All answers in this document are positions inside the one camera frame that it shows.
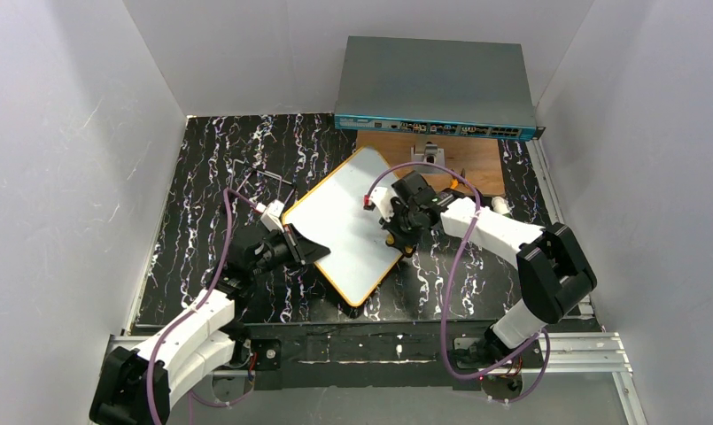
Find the purple cable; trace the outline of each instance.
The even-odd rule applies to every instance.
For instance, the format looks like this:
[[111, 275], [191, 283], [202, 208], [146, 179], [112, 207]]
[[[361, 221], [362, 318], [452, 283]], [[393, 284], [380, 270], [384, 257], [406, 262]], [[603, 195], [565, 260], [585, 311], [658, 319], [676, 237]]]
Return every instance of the purple cable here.
[[[233, 230], [233, 219], [232, 219], [232, 212], [231, 212], [231, 201], [229, 200], [229, 193], [235, 195], [242, 201], [246, 202], [248, 205], [251, 205], [252, 208], [255, 207], [254, 203], [241, 195], [239, 192], [231, 189], [231, 188], [226, 188], [223, 190], [223, 201], [226, 205], [226, 218], [227, 218], [227, 225], [226, 225], [226, 239], [223, 242], [223, 251], [221, 253], [221, 262], [220, 264], [225, 264], [226, 263], [226, 256], [229, 253], [229, 245], [231, 244], [231, 232]], [[198, 307], [201, 308], [203, 305], [205, 305], [205, 302], [207, 299], [210, 297], [210, 294], [213, 292], [215, 289], [215, 286], [218, 284], [218, 281], [221, 278], [221, 272], [223, 270], [223, 267], [218, 267], [217, 270], [215, 270], [215, 276], [213, 276], [213, 280], [210, 283], [210, 286], [207, 288], [207, 292], [204, 297], [198, 302]], [[155, 374], [155, 359], [158, 357], [158, 350], [160, 349], [160, 346], [166, 341], [166, 337], [168, 334], [170, 334], [174, 329], [176, 329], [179, 325], [184, 323], [192, 314], [194, 314], [194, 311], [189, 310], [184, 314], [183, 316], [179, 317], [175, 322], [171, 323], [168, 325], [165, 329], [163, 329], [163, 333], [160, 335], [158, 338], [158, 341], [155, 343], [155, 349], [152, 351], [150, 354], [150, 360], [148, 361], [147, 364], [147, 404], [150, 409], [150, 416], [152, 418], [152, 421], [155, 425], [161, 425], [160, 422], [160, 416], [158, 415], [158, 408], [155, 406], [155, 390], [152, 387], [152, 380], [153, 376]]]
[[190, 425], [194, 425], [194, 403], [191, 402], [193, 399], [193, 396], [190, 394], [190, 397], [188, 398], [190, 402]]
[[[455, 278], [455, 270], [458, 268], [458, 265], [461, 262], [461, 257], [463, 255], [463, 251], [465, 250], [466, 245], [468, 244], [469, 239], [471, 238], [471, 234], [473, 233], [473, 230], [476, 227], [476, 223], [478, 221], [478, 213], [481, 210], [481, 197], [479, 195], [478, 190], [476, 190], [476, 188], [474, 188], [473, 185], [471, 185], [471, 183], [468, 180], [466, 180], [464, 177], [457, 174], [455, 171], [453, 171], [449, 168], [445, 168], [443, 166], [439, 166], [437, 164], [414, 161], [414, 162], [407, 162], [405, 164], [400, 164], [398, 166], [391, 167], [387, 171], [385, 171], [382, 174], [380, 174], [379, 176], [377, 176], [375, 181], [369, 187], [369, 191], [367, 192], [367, 195], [365, 196], [365, 198], [368, 198], [368, 196], [371, 195], [372, 190], [375, 189], [376, 185], [387, 174], [392, 173], [395, 170], [399, 170], [400, 168], [405, 168], [407, 166], [430, 166], [433, 168], [437, 168], [438, 170], [442, 170], [442, 171], [450, 174], [452, 177], [459, 180], [460, 182], [463, 182], [463, 184], [465, 184], [466, 187], [471, 189], [471, 191], [473, 192], [473, 195], [474, 195], [474, 199], [476, 200], [476, 213], [474, 214], [473, 218], [471, 219], [471, 222], [469, 223], [469, 228], [468, 228], [468, 230], [466, 230], [466, 234], [463, 235], [463, 238], [461, 239], [461, 245], [458, 247], [458, 252], [455, 253], [455, 258], [453, 259], [453, 264], [450, 266], [450, 274], [447, 276], [447, 288], [445, 289], [445, 298], [444, 298], [445, 303], [442, 305], [442, 315], [440, 316], [440, 321], [439, 321], [439, 337], [440, 337], [439, 345], [440, 345], [440, 351], [442, 351], [441, 352], [442, 362], [445, 364], [445, 369], [450, 374], [450, 376], [452, 376], [455, 379], [465, 380], [465, 381], [478, 379], [481, 376], [487, 375], [489, 372], [493, 371], [497, 367], [500, 367], [500, 366], [504, 365], [505, 363], [507, 363], [508, 361], [514, 359], [515, 356], [517, 356], [518, 354], [523, 352], [523, 350], [528, 348], [528, 346], [531, 345], [536, 340], [536, 338], [539, 336], [539, 334], [537, 333], [537, 334], [531, 336], [530, 338], [525, 340], [525, 342], [520, 344], [507, 357], [505, 357], [504, 359], [498, 361], [497, 363], [495, 363], [483, 370], [480, 370], [473, 374], [467, 374], [467, 375], [459, 374], [459, 373], [455, 372], [455, 370], [453, 369], [453, 366], [450, 364], [450, 359], [447, 357], [447, 315], [450, 311], [450, 297], [452, 295], [452, 290], [453, 290], [453, 280]], [[547, 351], [546, 362], [548, 362], [548, 355], [549, 354]], [[535, 388], [535, 385], [539, 384], [540, 377], [544, 374], [544, 369], [546, 369], [546, 364], [541, 369], [541, 374], [539, 375], [539, 378], [537, 378], [537, 381], [534, 383], [533, 388]]]

